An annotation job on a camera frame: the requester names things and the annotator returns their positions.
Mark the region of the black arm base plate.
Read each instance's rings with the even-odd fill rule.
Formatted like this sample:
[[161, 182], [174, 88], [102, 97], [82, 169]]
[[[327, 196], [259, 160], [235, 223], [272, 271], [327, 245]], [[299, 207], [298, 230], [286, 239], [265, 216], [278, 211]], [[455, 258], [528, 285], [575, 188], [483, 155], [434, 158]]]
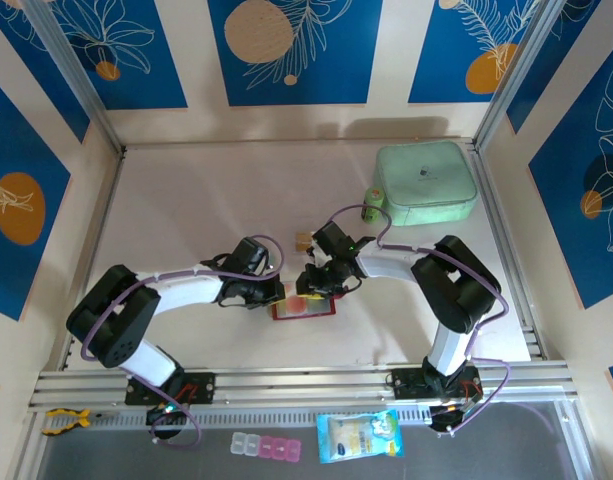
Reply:
[[466, 365], [451, 376], [430, 369], [398, 368], [390, 374], [388, 385], [397, 400], [459, 400], [483, 398], [482, 388], [475, 382], [480, 377], [474, 365]]
[[[180, 404], [211, 404], [215, 394], [216, 375], [208, 373], [177, 373], [166, 381], [159, 390], [169, 395]], [[126, 405], [155, 406], [165, 399], [151, 388], [135, 378], [128, 381], [125, 399]]]

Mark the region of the yellow handled pliers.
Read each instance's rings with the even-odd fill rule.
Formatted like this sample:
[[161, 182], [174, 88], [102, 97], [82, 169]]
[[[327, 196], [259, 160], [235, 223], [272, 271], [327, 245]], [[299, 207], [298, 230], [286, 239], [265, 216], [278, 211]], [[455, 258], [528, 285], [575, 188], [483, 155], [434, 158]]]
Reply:
[[49, 418], [59, 417], [68, 418], [68, 422], [60, 428], [44, 428], [44, 436], [59, 436], [79, 428], [88, 428], [93, 423], [112, 418], [116, 412], [112, 411], [92, 411], [90, 409], [75, 410], [69, 408], [56, 408], [46, 412]]

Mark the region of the mint green zip pouch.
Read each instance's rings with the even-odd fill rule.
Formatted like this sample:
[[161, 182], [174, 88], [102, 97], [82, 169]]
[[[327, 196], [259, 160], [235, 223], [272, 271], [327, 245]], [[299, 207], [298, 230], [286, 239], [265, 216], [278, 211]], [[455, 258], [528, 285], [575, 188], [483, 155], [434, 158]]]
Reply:
[[397, 227], [464, 220], [478, 197], [466, 156], [450, 140], [381, 148], [374, 184]]

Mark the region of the blue and white snack packet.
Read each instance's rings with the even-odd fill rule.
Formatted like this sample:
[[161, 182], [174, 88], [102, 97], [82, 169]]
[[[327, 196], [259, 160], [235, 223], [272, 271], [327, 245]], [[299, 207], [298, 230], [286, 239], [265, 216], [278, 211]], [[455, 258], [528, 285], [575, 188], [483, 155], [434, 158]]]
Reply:
[[317, 416], [319, 461], [331, 464], [373, 456], [404, 456], [401, 427], [395, 410], [370, 414]]

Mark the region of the white and pink pill organizer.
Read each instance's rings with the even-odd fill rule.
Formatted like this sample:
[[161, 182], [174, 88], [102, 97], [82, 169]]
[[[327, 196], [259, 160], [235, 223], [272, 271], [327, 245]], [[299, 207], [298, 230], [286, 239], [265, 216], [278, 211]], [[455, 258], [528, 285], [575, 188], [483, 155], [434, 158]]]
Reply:
[[301, 458], [302, 443], [297, 439], [235, 432], [229, 450], [233, 455], [297, 463]]

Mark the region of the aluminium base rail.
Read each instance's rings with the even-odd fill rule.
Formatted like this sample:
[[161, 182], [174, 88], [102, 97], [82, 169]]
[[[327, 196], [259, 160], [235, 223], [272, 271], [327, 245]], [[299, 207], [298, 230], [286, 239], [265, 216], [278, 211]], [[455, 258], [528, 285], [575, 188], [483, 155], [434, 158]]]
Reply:
[[[542, 401], [576, 398], [578, 393], [563, 361], [514, 363], [509, 368], [490, 362], [475, 366], [475, 380], [484, 396], [498, 401]], [[373, 406], [384, 404], [439, 404], [448, 400], [397, 400], [388, 385], [393, 369], [386, 365], [313, 369], [195, 369], [188, 373], [216, 375], [211, 404], [226, 408], [299, 406]], [[34, 411], [66, 408], [122, 408], [127, 374], [113, 370], [43, 372], [29, 406]]]

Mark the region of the red leather card holder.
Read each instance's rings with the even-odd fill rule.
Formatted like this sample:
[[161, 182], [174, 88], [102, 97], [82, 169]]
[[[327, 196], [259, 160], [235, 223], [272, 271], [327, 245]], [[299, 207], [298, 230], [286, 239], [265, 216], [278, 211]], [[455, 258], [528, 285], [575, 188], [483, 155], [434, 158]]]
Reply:
[[[290, 297], [290, 296], [302, 296], [302, 297], [305, 297], [305, 295], [300, 295], [300, 294], [296, 294], [296, 293], [291, 293], [287, 297]], [[274, 305], [271, 305], [269, 307], [268, 313], [270, 315], [270, 318], [272, 320], [274, 320], [274, 321], [286, 321], [286, 320], [298, 320], [298, 319], [318, 318], [318, 317], [332, 316], [332, 315], [336, 314], [335, 298], [326, 298], [325, 300], [314, 300], [314, 299], [309, 299], [309, 298], [307, 298], [307, 299], [308, 299], [309, 311], [308, 311], [308, 313], [306, 315], [302, 315], [302, 316], [299, 316], [299, 317], [281, 317], [281, 316], [279, 316], [278, 313], [277, 313], [277, 306], [281, 302], [283, 302], [284, 301], [283, 300], [283, 301], [278, 302], [278, 303], [276, 303]]]

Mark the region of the small green bottle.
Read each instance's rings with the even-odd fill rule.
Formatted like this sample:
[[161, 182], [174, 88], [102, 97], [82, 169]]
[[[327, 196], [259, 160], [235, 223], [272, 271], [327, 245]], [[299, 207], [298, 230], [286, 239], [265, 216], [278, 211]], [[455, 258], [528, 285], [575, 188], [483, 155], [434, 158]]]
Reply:
[[361, 209], [361, 218], [365, 223], [373, 224], [380, 219], [383, 201], [384, 193], [380, 188], [370, 187], [366, 190]]

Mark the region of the aluminium frame post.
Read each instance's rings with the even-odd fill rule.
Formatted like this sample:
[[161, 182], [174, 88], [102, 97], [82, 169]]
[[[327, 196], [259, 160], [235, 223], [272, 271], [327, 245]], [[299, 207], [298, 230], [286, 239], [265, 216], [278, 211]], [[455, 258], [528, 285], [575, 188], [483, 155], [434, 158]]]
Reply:
[[566, 0], [540, 0], [538, 9], [527, 26], [509, 69], [502, 77], [499, 88], [485, 112], [472, 138], [475, 151], [481, 153], [490, 142], [506, 110], [541, 50]]
[[124, 149], [90, 78], [43, 0], [20, 0], [22, 9], [60, 74], [109, 147], [122, 156]]

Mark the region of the aluminium side rail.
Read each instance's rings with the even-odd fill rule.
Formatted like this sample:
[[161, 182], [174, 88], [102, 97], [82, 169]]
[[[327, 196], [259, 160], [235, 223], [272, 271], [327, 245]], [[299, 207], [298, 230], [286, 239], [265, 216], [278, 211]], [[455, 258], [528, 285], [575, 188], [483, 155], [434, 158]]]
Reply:
[[81, 251], [80, 261], [67, 299], [67, 315], [70, 314], [72, 309], [83, 298], [92, 276], [100, 242], [121, 177], [125, 156], [126, 148], [123, 147], [112, 169], [112, 174], [102, 183], [100, 195], [93, 211], [90, 227]]
[[467, 151], [474, 177], [480, 189], [480, 196], [491, 224], [496, 247], [500, 254], [501, 265], [508, 284], [509, 296], [512, 299], [512, 305], [517, 314], [530, 358], [532, 361], [547, 360], [548, 354], [544, 350], [535, 325], [533, 307], [530, 305], [522, 273], [512, 249], [512, 242], [506, 228], [502, 209], [498, 203], [492, 179], [476, 147], [468, 144]]

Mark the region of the black controller board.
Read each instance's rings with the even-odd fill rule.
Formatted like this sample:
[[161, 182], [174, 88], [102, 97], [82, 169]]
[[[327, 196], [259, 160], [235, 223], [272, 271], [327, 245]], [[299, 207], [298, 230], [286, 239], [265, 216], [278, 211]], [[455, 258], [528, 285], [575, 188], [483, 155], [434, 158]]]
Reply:
[[462, 390], [464, 397], [457, 403], [430, 408], [432, 430], [438, 433], [454, 430], [474, 412], [477, 404], [483, 399], [482, 390], [475, 384], [467, 384]]
[[182, 426], [187, 423], [187, 415], [172, 403], [162, 403], [146, 412], [147, 426]]

